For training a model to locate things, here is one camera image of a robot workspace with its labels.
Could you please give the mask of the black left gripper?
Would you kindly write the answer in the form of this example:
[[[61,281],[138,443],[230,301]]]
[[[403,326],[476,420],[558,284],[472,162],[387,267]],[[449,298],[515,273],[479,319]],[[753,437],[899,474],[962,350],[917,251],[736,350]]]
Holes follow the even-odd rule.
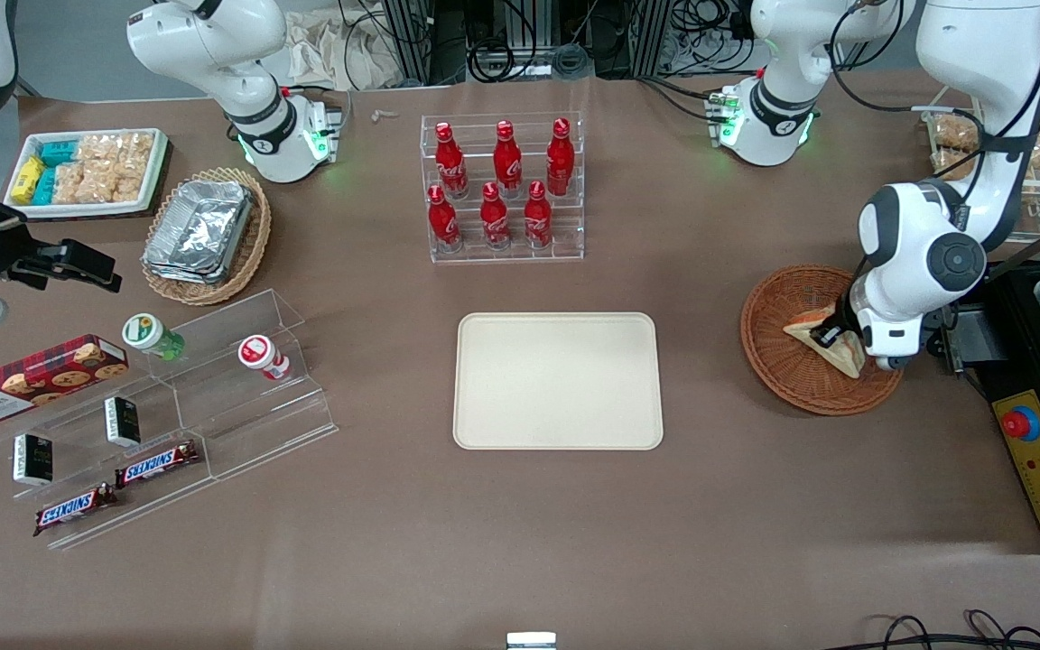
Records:
[[[862,309],[861,292],[867,274],[868,263],[859,262],[851,277],[849,288],[840,297],[840,311],[808,312],[808,320],[812,322],[809,337],[814,345],[822,349],[858,349],[858,338],[864,337],[859,310]]]

